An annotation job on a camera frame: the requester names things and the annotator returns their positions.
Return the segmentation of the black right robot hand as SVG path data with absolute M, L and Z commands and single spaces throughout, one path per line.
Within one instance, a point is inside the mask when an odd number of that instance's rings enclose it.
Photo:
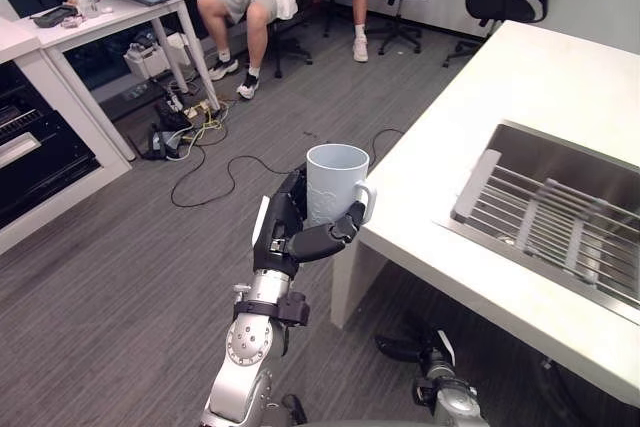
M 412 340 L 376 335 L 374 341 L 381 353 L 397 361 L 420 365 L 436 361 L 455 364 L 455 353 L 442 330 L 427 330 Z

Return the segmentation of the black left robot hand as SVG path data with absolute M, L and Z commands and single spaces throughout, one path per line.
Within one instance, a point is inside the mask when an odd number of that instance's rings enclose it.
M 354 201 L 335 221 L 305 227 L 307 172 L 291 171 L 269 198 L 253 246 L 253 270 L 272 270 L 293 279 L 301 263 L 330 257 L 350 244 L 364 223 L 365 204 Z

